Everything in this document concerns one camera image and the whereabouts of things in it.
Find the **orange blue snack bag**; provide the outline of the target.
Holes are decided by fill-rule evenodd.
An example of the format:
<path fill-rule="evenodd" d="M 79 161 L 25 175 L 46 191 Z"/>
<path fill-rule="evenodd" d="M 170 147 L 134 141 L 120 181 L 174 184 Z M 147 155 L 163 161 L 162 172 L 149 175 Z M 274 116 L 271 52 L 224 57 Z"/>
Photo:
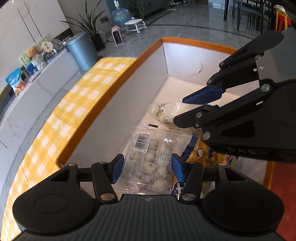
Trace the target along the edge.
<path fill-rule="evenodd" d="M 220 163 L 229 164 L 233 156 L 216 153 L 203 143 L 201 137 L 192 136 L 181 158 L 187 163 L 201 163 L 204 167 L 213 168 Z"/>

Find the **white peanuts clear bag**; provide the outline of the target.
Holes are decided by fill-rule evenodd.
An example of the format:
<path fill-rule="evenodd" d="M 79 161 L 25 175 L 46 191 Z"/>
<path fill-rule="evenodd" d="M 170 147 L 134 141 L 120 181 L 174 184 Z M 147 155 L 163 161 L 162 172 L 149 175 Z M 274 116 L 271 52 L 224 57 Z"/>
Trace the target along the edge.
<path fill-rule="evenodd" d="M 156 103 L 152 103 L 148 108 L 147 112 L 159 123 L 163 126 L 175 130 L 175 131 L 183 131 L 192 133 L 195 135 L 201 135 L 202 131 L 200 128 L 179 128 L 177 127 L 173 119 L 175 116 L 190 111 L 199 107 L 200 105 L 195 104 L 186 104 L 186 103 L 178 103 L 178 102 L 168 102 L 168 103 L 160 103 L 157 101 Z"/>

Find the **white balls clear packet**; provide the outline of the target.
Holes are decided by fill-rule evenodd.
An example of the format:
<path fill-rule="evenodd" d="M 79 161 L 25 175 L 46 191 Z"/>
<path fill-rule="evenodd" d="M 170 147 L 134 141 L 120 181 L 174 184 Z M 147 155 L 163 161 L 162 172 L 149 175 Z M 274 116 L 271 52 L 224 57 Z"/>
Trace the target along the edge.
<path fill-rule="evenodd" d="M 135 126 L 127 146 L 121 175 L 122 194 L 169 194 L 173 182 L 171 156 L 183 133 L 152 126 Z"/>

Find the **white blue snack bag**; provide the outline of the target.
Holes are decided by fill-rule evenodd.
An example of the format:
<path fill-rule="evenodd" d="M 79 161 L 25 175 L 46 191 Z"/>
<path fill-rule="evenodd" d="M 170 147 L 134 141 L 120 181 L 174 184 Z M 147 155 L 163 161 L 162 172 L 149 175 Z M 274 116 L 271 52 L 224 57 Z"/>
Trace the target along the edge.
<path fill-rule="evenodd" d="M 182 193 L 183 188 L 184 188 L 184 183 L 183 182 L 180 183 L 179 181 L 177 181 L 173 184 L 171 194 L 176 195 L 179 198 Z"/>

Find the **orange cardboard box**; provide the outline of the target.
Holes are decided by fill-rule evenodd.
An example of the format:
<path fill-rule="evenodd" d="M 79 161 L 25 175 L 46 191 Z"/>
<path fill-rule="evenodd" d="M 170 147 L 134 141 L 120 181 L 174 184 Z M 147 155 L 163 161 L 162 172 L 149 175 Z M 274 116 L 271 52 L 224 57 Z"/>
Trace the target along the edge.
<path fill-rule="evenodd" d="M 163 37 L 119 76 L 94 105 L 56 161 L 89 167 L 123 153 L 132 127 L 151 123 L 156 101 L 181 102 L 205 86 L 234 48 L 198 40 Z"/>

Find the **yellow checkered tablecloth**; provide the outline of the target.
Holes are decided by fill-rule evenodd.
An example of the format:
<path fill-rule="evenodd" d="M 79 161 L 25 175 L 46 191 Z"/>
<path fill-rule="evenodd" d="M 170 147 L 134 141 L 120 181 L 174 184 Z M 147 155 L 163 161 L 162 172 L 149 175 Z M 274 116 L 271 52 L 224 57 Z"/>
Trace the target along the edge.
<path fill-rule="evenodd" d="M 13 240 L 20 234 L 12 211 L 16 198 L 58 170 L 56 161 L 74 132 L 94 105 L 134 61 L 133 57 L 100 59 L 55 107 L 14 176 L 4 210 L 1 240 Z"/>

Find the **white marble tv cabinet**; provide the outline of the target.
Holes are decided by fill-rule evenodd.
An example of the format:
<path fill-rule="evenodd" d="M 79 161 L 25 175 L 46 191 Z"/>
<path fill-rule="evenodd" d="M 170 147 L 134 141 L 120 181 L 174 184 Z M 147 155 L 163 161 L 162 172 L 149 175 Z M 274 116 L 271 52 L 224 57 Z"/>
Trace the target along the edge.
<path fill-rule="evenodd" d="M 42 73 L 16 96 L 1 120 L 1 171 L 8 172 L 32 125 L 59 90 L 79 70 L 70 52 L 60 52 Z"/>

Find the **white round stool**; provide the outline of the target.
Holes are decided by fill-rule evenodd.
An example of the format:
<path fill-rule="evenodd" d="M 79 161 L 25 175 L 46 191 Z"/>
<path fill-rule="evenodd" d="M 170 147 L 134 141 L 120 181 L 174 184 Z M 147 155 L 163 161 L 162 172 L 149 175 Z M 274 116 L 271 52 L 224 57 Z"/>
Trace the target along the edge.
<path fill-rule="evenodd" d="M 127 33 L 136 32 L 139 34 L 140 30 L 147 29 L 147 26 L 146 26 L 143 19 L 131 19 L 131 20 L 125 22 L 124 26 L 125 26 L 125 30 Z"/>

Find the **pink small heater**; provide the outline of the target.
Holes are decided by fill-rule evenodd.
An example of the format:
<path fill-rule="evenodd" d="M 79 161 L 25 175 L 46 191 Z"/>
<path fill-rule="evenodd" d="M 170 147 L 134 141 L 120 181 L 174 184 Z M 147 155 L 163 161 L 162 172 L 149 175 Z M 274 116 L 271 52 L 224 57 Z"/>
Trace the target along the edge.
<path fill-rule="evenodd" d="M 113 26 L 111 29 L 111 34 L 116 45 L 121 45 L 124 43 L 119 26 Z"/>

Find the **grey metal trash bin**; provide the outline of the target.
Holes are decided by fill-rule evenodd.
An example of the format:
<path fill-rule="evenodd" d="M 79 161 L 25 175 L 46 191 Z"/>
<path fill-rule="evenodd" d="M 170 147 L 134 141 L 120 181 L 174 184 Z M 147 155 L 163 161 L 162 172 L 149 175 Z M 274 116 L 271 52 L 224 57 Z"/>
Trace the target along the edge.
<path fill-rule="evenodd" d="M 80 70 L 83 72 L 91 69 L 98 61 L 97 51 L 85 32 L 70 37 L 66 41 L 66 49 L 72 54 Z"/>

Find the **blue water jug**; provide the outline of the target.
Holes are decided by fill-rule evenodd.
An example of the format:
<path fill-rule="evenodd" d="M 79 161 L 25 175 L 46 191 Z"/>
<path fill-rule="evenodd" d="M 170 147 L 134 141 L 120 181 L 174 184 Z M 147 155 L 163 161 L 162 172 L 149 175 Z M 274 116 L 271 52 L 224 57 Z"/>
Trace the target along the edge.
<path fill-rule="evenodd" d="M 115 10 L 111 13 L 111 17 L 115 26 L 121 29 L 125 28 L 125 23 L 131 20 L 128 9 L 121 8 L 118 1 L 113 1 Z"/>

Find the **blue snack bag on cabinet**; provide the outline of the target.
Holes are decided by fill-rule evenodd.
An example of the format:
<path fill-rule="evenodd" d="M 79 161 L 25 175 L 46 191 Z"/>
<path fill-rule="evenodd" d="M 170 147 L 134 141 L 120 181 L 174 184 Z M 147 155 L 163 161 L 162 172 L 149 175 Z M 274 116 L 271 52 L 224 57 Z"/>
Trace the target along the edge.
<path fill-rule="evenodd" d="M 9 84 L 15 95 L 19 95 L 26 87 L 25 82 L 22 80 L 22 72 L 19 68 L 14 70 L 6 79 L 6 83 Z"/>

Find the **teddy bear in pot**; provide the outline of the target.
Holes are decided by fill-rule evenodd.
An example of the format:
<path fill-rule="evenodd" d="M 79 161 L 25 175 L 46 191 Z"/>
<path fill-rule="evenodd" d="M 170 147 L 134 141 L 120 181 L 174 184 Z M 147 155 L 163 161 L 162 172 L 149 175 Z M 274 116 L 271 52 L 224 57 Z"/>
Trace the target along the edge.
<path fill-rule="evenodd" d="M 39 53 L 37 46 L 32 46 L 28 49 L 27 54 L 31 63 L 39 70 L 43 70 L 44 68 L 44 58 Z"/>

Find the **potted long leaf plant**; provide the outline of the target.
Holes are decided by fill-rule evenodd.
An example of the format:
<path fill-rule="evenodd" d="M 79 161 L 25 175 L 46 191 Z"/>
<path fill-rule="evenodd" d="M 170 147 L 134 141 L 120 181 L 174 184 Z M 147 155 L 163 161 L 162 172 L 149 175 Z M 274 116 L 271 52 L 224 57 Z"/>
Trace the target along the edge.
<path fill-rule="evenodd" d="M 105 10 L 102 10 L 98 14 L 95 13 L 96 9 L 99 7 L 101 2 L 102 0 L 97 1 L 95 7 L 89 11 L 88 1 L 85 1 L 85 16 L 79 14 L 80 20 L 77 20 L 70 16 L 66 16 L 66 21 L 61 21 L 62 23 L 67 23 L 69 25 L 76 26 L 80 28 L 82 31 L 84 31 L 88 35 L 97 52 L 105 48 L 105 44 L 96 27 L 97 20 L 105 12 Z"/>

